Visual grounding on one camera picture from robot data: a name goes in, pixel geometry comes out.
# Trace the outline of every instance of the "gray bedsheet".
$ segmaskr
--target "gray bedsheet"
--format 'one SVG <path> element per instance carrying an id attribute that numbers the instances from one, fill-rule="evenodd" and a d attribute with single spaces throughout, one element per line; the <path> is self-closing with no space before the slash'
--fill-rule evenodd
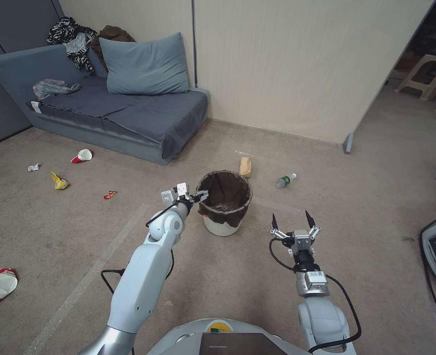
<path id="1" fill-rule="evenodd" d="M 109 120 L 160 145 L 164 159 L 176 155 L 206 119 L 202 92 L 157 96 L 110 94 L 106 78 L 89 76 L 81 89 L 43 100 L 50 108 Z"/>

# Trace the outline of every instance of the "carpet floor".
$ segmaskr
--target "carpet floor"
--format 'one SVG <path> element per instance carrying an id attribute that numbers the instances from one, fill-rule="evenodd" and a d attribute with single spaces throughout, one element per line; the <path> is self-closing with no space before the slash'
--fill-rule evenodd
<path id="1" fill-rule="evenodd" d="M 346 287 L 363 335 L 359 354 L 436 354 L 436 309 L 418 249 L 436 218 L 436 103 L 385 87 L 355 134 L 338 144 L 208 121 L 168 165 L 29 129 L 0 143 L 0 268 L 17 289 L 0 302 L 0 354 L 76 354 L 102 330 L 111 294 L 101 268 L 123 268 L 163 208 L 160 192 L 194 189 L 213 170 L 250 156 L 254 198 L 239 231 L 211 235 L 196 207 L 174 246 L 175 268 L 136 339 L 147 351 L 172 327 L 205 317 L 259 325 L 305 347 L 295 276 L 269 254 L 272 213 L 282 229 L 321 233 L 316 262 Z M 82 148 L 91 161 L 70 164 Z M 40 170 L 27 172 L 40 163 Z M 53 188 L 50 171 L 70 186 Z M 279 189 L 278 177 L 297 179 Z M 103 199 L 109 190 L 118 194 Z M 276 254 L 288 264 L 284 247 Z M 117 284 L 111 276 L 113 285 Z M 354 321 L 338 287 L 330 299 Z"/>

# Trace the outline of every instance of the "brown cloth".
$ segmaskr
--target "brown cloth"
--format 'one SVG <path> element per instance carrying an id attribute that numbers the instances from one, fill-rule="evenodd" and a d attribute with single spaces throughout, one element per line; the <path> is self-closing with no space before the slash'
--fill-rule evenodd
<path id="1" fill-rule="evenodd" d="M 103 59 L 103 53 L 101 52 L 100 37 L 110 40 L 117 40 L 120 42 L 136 42 L 134 38 L 132 38 L 131 35 L 122 28 L 106 25 L 105 28 L 103 28 L 100 33 L 97 34 L 95 39 L 91 41 L 91 49 L 96 52 L 96 55 L 106 70 L 108 70 L 108 68 L 106 67 L 105 60 Z"/>
<path id="2" fill-rule="evenodd" d="M 221 170 L 206 174 L 198 183 L 197 191 L 208 190 L 208 198 L 200 202 L 198 213 L 213 222 L 228 222 L 237 227 L 248 211 L 253 198 L 249 181 L 238 173 Z"/>

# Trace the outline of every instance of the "white bucket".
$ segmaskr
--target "white bucket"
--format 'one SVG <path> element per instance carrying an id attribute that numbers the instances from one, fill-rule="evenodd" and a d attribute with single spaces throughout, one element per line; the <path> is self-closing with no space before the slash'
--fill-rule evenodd
<path id="1" fill-rule="evenodd" d="M 210 232 L 220 237 L 227 237 L 233 234 L 238 230 L 239 226 L 241 225 L 241 222 L 239 222 L 237 227 L 231 227 L 227 222 L 223 224 L 216 223 L 213 222 L 207 215 L 203 216 L 203 223 Z"/>

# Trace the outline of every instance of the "zebra print clothing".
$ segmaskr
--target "zebra print clothing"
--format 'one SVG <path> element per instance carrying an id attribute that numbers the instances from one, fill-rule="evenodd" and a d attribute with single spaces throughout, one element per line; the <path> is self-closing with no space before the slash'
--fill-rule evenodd
<path id="1" fill-rule="evenodd" d="M 72 17 L 63 16 L 50 30 L 47 42 L 63 44 L 67 49 L 67 57 L 79 69 L 85 69 L 89 74 L 95 70 L 86 53 L 90 49 L 90 42 L 96 36 L 96 31 L 89 27 L 80 26 Z"/>

